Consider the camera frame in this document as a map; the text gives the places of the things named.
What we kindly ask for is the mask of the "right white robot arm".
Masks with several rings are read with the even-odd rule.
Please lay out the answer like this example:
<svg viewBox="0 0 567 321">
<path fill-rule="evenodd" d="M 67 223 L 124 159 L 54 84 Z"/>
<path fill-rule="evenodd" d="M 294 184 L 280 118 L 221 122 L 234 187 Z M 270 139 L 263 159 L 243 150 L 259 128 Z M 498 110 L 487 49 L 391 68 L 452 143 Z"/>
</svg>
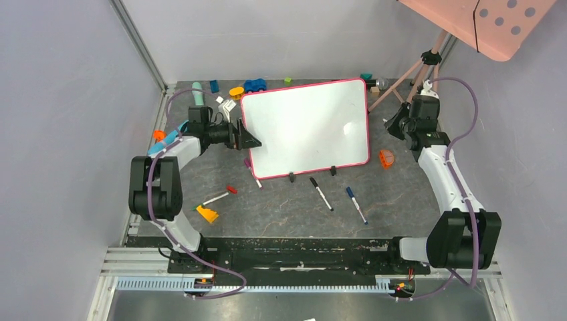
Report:
<svg viewBox="0 0 567 321">
<path fill-rule="evenodd" d="M 386 255 L 388 268 L 403 273 L 414 261 L 434 268 L 486 270 L 501 230 L 496 212 L 487 211 L 465 184 L 446 133 L 437 129 L 440 101 L 417 94 L 386 124 L 406 142 L 426 174 L 441 216 L 427 237 L 395 237 Z"/>
</svg>

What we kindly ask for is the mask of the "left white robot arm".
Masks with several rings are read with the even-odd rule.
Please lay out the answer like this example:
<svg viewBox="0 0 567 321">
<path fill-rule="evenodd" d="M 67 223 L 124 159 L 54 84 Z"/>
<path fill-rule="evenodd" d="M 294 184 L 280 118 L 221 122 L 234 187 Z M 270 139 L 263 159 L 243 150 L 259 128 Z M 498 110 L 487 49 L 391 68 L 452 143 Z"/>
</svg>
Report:
<svg viewBox="0 0 567 321">
<path fill-rule="evenodd" d="M 243 150 L 262 146 L 242 119 L 235 124 L 213 121 L 210 107 L 192 107 L 188 120 L 146 156 L 136 156 L 130 165 L 128 206 L 130 212 L 158 227 L 176 251 L 186 251 L 184 263 L 193 272 L 203 272 L 210 255 L 199 248 L 201 234 L 183 214 L 181 169 L 200 157 L 212 144 Z"/>
</svg>

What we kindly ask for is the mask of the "pink framed whiteboard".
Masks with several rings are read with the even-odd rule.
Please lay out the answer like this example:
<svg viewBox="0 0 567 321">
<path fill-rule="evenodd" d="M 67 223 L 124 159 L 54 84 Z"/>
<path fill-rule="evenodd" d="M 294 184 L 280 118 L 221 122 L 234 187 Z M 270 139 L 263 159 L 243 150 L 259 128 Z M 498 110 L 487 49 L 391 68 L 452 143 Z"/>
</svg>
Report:
<svg viewBox="0 0 567 321">
<path fill-rule="evenodd" d="M 366 84 L 360 78 L 246 94 L 241 112 L 245 128 L 261 142 L 249 151 L 258 179 L 370 160 Z"/>
</svg>

